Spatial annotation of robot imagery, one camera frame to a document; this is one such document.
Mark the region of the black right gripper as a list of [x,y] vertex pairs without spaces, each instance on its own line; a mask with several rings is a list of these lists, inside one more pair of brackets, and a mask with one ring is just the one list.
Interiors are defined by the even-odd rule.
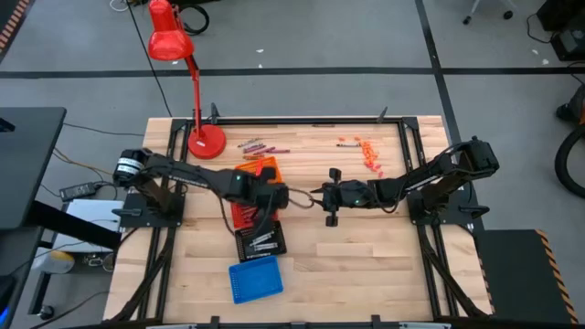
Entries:
[[323,193],[314,198],[314,202],[324,209],[340,207],[367,208],[371,205],[371,191],[366,183],[358,180],[341,180],[342,172],[337,168],[329,169],[332,183],[323,183],[319,188],[310,191],[312,194]]

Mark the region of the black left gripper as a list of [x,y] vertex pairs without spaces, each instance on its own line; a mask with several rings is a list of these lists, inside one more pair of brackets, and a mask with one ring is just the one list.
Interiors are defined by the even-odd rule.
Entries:
[[289,188],[284,183],[261,185],[256,175],[229,171],[226,199],[269,211],[285,209],[289,204]]

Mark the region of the red plastic basket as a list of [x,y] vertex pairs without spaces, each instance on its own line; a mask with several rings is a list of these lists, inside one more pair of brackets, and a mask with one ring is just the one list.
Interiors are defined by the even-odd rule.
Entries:
[[234,229],[256,228],[262,221],[263,212],[257,207],[231,203],[231,216]]

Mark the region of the orange plastic basket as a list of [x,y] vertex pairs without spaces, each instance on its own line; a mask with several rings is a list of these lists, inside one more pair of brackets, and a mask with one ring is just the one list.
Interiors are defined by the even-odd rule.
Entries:
[[263,157],[236,166],[237,169],[259,176],[264,168],[272,168],[275,171],[275,178],[270,183],[282,183],[282,175],[278,162],[274,156]]

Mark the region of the black plastic basket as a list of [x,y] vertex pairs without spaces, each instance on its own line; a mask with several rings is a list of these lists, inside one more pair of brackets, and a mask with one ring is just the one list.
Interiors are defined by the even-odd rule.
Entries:
[[281,222],[274,221],[273,224],[273,235],[270,239],[271,243],[278,243],[278,249],[275,250],[254,251],[254,248],[250,245],[250,243],[254,238],[257,238],[260,235],[255,235],[253,228],[240,229],[235,232],[236,246],[240,262],[246,262],[268,256],[277,256],[287,252]]

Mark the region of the blue plastic basket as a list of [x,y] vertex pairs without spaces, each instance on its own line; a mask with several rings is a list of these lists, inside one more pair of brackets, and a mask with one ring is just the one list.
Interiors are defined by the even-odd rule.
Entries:
[[268,256],[229,267],[232,299],[242,304],[283,292],[278,259]]

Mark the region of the red desk lamp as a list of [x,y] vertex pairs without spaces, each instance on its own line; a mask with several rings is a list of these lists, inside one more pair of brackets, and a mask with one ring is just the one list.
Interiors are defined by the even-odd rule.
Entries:
[[200,73],[194,58],[195,46],[183,28],[176,5],[168,0],[150,0],[148,8],[154,26],[148,42],[149,57],[160,61],[183,59],[193,81],[195,126],[187,140],[188,150],[198,159],[213,159],[224,151],[227,138],[220,127],[202,121]]

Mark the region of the black hazard-striped platform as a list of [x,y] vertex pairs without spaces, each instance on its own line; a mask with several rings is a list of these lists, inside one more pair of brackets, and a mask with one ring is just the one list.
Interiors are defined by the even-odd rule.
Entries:
[[541,324],[577,324],[547,234],[540,229],[485,230],[475,236],[493,315]]

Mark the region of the pale yellow container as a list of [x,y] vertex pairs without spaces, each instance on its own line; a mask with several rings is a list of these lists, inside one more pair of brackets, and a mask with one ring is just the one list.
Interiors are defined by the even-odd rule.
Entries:
[[32,270],[50,274],[65,274],[72,270],[75,259],[66,252],[52,250],[37,256],[31,266]]

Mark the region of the black desk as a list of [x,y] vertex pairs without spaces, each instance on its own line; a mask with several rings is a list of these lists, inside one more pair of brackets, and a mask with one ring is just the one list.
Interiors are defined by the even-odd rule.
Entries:
[[42,227],[106,249],[121,234],[36,200],[67,110],[0,107],[0,230]]

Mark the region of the office chair base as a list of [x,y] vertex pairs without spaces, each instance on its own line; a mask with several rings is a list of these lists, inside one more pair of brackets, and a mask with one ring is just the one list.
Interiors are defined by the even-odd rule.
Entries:
[[[463,24],[465,26],[467,26],[471,23],[473,16],[474,16],[477,8],[479,7],[479,5],[482,1],[483,0],[473,0],[473,4],[472,4],[472,7],[471,7],[469,13],[463,19]],[[497,0],[497,1],[502,3],[505,7],[505,11],[503,13],[503,19],[504,20],[511,19],[514,16],[514,9],[516,8],[516,5],[514,4],[513,0]]]

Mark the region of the black vacuum cleaner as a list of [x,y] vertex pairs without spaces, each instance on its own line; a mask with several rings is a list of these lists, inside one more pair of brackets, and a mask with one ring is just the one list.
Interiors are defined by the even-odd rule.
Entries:
[[585,124],[585,85],[580,85],[567,103],[557,107],[555,114],[562,121]]

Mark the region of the black equipment case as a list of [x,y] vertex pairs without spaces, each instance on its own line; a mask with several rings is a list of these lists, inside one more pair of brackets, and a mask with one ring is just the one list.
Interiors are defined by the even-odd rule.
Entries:
[[585,0],[546,0],[537,18],[561,61],[585,61]]

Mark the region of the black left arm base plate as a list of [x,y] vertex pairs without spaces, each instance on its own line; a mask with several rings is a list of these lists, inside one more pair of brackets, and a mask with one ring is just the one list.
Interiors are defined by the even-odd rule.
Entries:
[[182,225],[185,199],[173,193],[170,208],[163,210],[149,204],[143,195],[132,193],[126,196],[122,208],[114,209],[112,213],[120,218],[123,228],[176,228]]

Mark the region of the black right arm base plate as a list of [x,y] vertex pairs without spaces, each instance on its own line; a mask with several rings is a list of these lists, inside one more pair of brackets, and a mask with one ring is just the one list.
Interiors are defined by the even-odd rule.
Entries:
[[449,195],[448,202],[442,207],[431,210],[423,205],[420,191],[410,193],[408,202],[409,216],[415,225],[467,225],[490,211],[487,206],[479,206],[475,201],[468,200],[468,193],[456,190]]

